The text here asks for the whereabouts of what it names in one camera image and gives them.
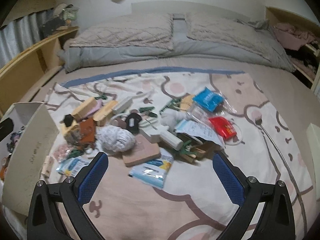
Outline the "wooden bedside shelf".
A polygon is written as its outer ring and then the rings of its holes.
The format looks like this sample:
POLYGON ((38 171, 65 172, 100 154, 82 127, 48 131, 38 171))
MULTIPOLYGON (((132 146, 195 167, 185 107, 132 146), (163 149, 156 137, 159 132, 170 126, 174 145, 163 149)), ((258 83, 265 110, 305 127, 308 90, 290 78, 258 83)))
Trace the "wooden bedside shelf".
POLYGON ((57 55, 79 28, 70 27, 37 42, 1 68, 1 116, 15 102, 27 102, 62 68, 57 55))

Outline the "grey folded duvet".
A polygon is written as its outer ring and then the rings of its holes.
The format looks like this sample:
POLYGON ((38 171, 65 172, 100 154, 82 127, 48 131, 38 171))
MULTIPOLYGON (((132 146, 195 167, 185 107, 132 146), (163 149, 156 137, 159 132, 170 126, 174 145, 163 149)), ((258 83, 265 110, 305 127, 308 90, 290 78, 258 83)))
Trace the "grey folded duvet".
POLYGON ((169 57, 204 57, 260 64, 293 72, 295 70, 283 47, 273 38, 270 29, 258 30, 266 46, 264 55, 238 46, 193 40, 187 36, 185 19, 173 20, 173 50, 152 47, 66 47, 58 52, 66 72, 80 68, 153 60, 169 57))

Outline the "white adapter block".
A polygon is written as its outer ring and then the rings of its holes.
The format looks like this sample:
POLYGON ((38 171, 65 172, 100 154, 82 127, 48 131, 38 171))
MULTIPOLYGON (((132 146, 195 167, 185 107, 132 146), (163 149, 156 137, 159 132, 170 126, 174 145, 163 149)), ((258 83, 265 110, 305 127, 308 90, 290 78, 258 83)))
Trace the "white adapter block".
POLYGON ((133 103, 132 97, 131 96, 127 96, 123 100, 121 100, 118 103, 116 103, 114 107, 112 107, 112 113, 114 115, 123 113, 123 111, 125 111, 127 108, 129 108, 132 103, 133 103))

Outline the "brown leather pouch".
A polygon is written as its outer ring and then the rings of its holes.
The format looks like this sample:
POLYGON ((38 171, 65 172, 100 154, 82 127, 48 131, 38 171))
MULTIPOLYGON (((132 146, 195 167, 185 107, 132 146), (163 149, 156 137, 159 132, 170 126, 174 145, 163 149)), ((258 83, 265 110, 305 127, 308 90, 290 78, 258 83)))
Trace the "brown leather pouch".
POLYGON ((91 147, 95 144, 95 121, 93 118, 88 118, 79 123, 80 125, 80 144, 89 145, 91 147))

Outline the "black small cube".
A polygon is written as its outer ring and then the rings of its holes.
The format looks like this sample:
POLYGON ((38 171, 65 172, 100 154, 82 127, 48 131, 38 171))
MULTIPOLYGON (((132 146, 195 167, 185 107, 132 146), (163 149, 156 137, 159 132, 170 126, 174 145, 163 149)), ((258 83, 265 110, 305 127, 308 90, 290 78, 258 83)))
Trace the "black small cube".
POLYGON ((63 123, 66 127, 71 127, 72 123, 74 121, 74 117, 71 114, 67 114, 64 116, 63 123))

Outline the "green clothes peg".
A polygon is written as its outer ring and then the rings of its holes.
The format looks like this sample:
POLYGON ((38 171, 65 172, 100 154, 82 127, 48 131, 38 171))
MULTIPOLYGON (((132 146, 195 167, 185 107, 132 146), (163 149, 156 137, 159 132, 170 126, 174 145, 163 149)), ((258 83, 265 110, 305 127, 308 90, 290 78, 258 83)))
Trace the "green clothes peg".
POLYGON ((66 151, 66 159, 76 158, 82 155, 84 155, 84 151, 76 148, 69 149, 66 151))

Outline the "blue white medicine sachet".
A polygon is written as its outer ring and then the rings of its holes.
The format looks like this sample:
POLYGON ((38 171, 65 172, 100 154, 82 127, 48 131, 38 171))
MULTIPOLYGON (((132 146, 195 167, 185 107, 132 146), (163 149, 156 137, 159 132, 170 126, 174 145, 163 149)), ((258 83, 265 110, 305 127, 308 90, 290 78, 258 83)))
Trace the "blue white medicine sachet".
POLYGON ((75 157, 64 160, 56 169, 58 174, 67 177, 76 177, 79 171, 88 166, 91 161, 83 157, 75 157))

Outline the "grey curtain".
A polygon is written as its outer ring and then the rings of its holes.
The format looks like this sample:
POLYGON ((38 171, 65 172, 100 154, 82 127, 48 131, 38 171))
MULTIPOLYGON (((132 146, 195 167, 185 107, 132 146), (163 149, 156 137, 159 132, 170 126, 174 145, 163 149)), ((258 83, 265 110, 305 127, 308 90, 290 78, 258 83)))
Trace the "grey curtain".
POLYGON ((53 9, 35 12, 1 28, 1 68, 19 53, 44 39, 42 25, 53 15, 53 9))

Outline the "small cream carton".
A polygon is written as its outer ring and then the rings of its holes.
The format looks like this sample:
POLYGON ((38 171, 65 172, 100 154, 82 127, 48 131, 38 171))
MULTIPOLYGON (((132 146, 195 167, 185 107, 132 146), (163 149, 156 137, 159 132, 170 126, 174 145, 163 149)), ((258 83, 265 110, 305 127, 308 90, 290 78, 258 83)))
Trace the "small cream carton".
POLYGON ((44 178, 50 177, 53 165, 54 165, 54 158, 49 155, 46 156, 44 163, 43 163, 42 170, 41 170, 41 174, 44 176, 44 178))

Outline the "white crochet yarn ball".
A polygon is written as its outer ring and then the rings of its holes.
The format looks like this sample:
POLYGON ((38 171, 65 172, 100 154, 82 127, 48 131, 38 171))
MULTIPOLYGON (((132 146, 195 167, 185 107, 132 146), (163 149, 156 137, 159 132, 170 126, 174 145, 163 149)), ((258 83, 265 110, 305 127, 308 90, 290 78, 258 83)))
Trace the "white crochet yarn ball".
POLYGON ((126 129, 107 125, 97 133, 101 148, 107 152, 126 152, 136 144, 135 136, 126 129))

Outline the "tan wooden case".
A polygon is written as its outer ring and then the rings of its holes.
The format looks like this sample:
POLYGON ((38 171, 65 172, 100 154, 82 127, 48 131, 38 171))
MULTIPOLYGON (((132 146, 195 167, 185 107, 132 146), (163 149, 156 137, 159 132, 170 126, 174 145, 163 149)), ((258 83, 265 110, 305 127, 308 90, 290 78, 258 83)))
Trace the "tan wooden case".
POLYGON ((107 121, 110 119, 112 115, 112 108, 117 104, 116 100, 109 101, 106 105, 101 107, 96 113, 93 115, 93 120, 95 121, 96 125, 101 127, 104 126, 107 121))

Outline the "pink wooden block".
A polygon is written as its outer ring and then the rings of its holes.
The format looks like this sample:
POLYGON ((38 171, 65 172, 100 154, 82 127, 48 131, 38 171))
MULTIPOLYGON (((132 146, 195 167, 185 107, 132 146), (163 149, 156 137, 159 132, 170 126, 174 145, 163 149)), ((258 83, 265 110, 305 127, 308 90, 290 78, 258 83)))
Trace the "pink wooden block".
POLYGON ((123 162, 126 167, 136 166, 161 156, 160 148, 157 143, 149 142, 141 134, 138 134, 135 139, 136 143, 133 148, 122 154, 123 162))

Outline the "black bag on shelf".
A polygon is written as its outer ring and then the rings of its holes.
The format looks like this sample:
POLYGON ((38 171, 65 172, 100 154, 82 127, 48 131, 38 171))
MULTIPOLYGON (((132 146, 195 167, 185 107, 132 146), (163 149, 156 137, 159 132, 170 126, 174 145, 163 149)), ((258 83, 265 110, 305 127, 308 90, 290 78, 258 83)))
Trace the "black bag on shelf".
POLYGON ((40 27, 40 31, 44 38, 47 38, 57 31, 60 30, 67 30, 68 28, 71 28, 72 25, 70 23, 67 23, 63 18, 60 17, 54 17, 49 20, 47 20, 43 25, 40 27))

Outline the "cluttered wardrobe niche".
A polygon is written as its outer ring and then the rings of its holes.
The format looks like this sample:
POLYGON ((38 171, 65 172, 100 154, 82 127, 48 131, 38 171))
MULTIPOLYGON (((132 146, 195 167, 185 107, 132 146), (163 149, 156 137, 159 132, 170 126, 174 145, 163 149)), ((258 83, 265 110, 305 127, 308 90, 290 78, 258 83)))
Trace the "cluttered wardrobe niche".
POLYGON ((306 87, 315 88, 319 79, 319 25, 275 7, 266 7, 265 18, 295 67, 294 76, 306 87))

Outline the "white shoe box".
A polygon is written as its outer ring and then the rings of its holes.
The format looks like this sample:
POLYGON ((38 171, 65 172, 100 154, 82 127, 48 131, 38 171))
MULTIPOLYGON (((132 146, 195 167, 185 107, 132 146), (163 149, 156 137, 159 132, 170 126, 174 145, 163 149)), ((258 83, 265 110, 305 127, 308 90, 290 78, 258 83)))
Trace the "white shoe box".
POLYGON ((35 184, 59 130, 42 102, 14 103, 4 114, 4 119, 7 118, 12 120, 14 132, 22 127, 24 131, 1 182, 1 203, 27 216, 35 184))

